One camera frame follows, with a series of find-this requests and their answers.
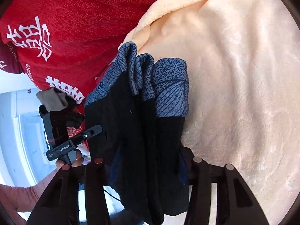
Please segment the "pink sleeved left forearm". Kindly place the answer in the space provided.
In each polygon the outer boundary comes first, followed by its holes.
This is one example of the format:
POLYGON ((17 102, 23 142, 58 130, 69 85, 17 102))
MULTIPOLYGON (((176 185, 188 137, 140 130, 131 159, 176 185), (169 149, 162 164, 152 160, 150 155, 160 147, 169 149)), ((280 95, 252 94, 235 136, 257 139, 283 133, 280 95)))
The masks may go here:
POLYGON ((30 187, 17 187, 1 184, 1 207, 8 214, 13 224, 26 224, 18 213, 32 212, 40 196, 47 185, 57 173, 57 169, 52 171, 38 184, 30 187))

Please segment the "person's left hand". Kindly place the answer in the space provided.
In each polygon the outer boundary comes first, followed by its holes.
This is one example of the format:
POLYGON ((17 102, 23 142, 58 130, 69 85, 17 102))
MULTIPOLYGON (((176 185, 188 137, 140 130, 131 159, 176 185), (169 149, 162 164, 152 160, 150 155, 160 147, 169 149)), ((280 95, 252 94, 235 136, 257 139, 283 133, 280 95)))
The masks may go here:
POLYGON ((57 160, 55 162, 57 170, 62 169, 64 171, 75 167, 79 167, 83 164, 84 158, 82 157, 82 153, 80 150, 76 149, 68 153, 68 156, 71 157, 73 163, 71 165, 66 164, 62 160, 57 160))

